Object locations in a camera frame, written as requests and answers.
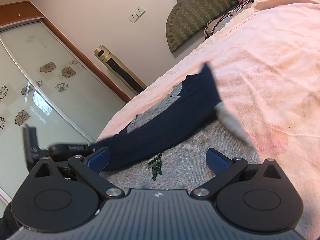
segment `frosted glass door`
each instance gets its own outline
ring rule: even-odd
[[[22,140],[24,124],[37,128],[41,148],[57,142],[89,141],[30,85],[1,43],[0,58],[0,187],[12,198],[28,175]]]
[[[97,139],[124,106],[42,23],[16,27],[1,36],[31,79],[91,138]]]
[[[4,210],[5,210],[5,204],[0,201],[0,217],[2,216]]]

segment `silver bolt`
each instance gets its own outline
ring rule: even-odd
[[[110,188],[106,191],[106,194],[109,197],[118,197],[120,196],[122,191],[119,188]]]
[[[205,188],[196,188],[193,193],[195,195],[197,195],[198,197],[204,197],[209,195],[209,190],[205,189]]]

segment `electrical socket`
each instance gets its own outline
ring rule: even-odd
[[[139,7],[138,7],[137,9],[135,9],[133,12],[140,17],[140,16],[145,12],[145,10],[142,9],[142,8],[139,6]]]
[[[132,14],[128,17],[128,19],[129,19],[130,21],[132,21],[133,23],[135,23],[135,22],[138,20],[138,18],[139,18],[139,16],[136,15],[135,13],[132,13]]]

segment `upholstered headboard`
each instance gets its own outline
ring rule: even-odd
[[[230,8],[230,0],[178,0],[166,25],[171,53],[196,34],[208,21]]]

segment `bed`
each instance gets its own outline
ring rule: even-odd
[[[296,230],[308,240],[317,239],[320,0],[255,0],[251,8],[234,17],[125,105],[99,139],[118,134],[137,115],[163,100],[187,75],[199,73],[203,62],[209,63],[226,108],[253,143],[257,161],[276,159],[300,194],[304,212]],[[135,167],[141,173],[147,172],[139,165]],[[130,183],[139,180],[139,174],[130,173],[130,169],[113,175]],[[171,186],[170,180],[162,183]],[[150,179],[146,187],[155,186],[156,181],[153,184]]]

